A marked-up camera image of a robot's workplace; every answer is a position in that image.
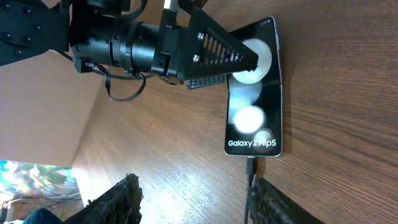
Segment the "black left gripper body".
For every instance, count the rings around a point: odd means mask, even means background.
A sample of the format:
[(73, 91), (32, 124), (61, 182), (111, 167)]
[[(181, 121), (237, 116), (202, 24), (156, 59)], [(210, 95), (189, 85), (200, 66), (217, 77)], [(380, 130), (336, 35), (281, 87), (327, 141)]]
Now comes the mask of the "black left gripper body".
[(182, 85), (185, 80), (198, 79), (198, 74), (187, 73), (180, 62), (186, 59), (183, 45), (187, 27), (177, 24), (178, 10), (192, 13), (199, 2), (196, 0), (170, 0), (164, 2), (159, 26), (158, 41), (155, 46), (151, 72), (171, 85)]

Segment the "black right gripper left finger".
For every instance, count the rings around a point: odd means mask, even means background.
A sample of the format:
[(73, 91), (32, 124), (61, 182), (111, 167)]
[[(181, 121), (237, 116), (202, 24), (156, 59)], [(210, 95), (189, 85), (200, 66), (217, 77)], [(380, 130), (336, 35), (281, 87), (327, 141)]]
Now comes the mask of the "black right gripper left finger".
[(139, 224), (142, 189), (139, 177), (127, 174), (123, 180), (92, 201), (63, 224)]

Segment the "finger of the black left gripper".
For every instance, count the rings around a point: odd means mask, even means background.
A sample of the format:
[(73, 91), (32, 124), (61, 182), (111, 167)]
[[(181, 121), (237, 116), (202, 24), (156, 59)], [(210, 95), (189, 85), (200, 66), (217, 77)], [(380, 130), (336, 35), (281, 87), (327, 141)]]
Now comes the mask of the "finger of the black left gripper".
[(255, 70), (259, 56), (194, 7), (183, 42), (183, 79)]
[(187, 82), (187, 89), (194, 90), (213, 85), (219, 85), (227, 82), (227, 75), (213, 75), (210, 77), (189, 80)]

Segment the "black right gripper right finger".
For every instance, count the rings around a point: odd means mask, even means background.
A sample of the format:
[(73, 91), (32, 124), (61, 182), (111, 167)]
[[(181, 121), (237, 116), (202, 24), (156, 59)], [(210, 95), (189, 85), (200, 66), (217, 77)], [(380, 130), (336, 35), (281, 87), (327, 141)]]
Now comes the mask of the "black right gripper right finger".
[(251, 189), (250, 219), (256, 224), (324, 224), (262, 177)]

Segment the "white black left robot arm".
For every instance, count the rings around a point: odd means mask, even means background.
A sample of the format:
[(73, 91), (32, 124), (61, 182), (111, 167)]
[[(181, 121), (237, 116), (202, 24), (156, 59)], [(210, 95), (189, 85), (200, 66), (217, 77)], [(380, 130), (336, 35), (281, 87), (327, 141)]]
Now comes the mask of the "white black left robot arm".
[(166, 1), (160, 24), (129, 1), (1, 1), (1, 64), (48, 50), (73, 52), (80, 73), (101, 65), (171, 85), (256, 69), (258, 55), (203, 11), (203, 1)]

